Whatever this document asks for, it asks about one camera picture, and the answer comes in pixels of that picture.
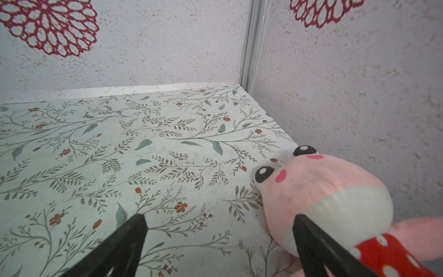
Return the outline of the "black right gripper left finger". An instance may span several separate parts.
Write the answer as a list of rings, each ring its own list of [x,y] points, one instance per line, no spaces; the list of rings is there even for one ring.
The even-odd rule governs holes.
[[[145,216],[133,215],[63,276],[135,276],[147,233]]]

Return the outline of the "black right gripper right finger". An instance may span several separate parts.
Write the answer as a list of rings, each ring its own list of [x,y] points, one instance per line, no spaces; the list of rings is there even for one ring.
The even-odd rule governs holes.
[[[377,275],[304,214],[295,217],[293,234],[306,277]]]

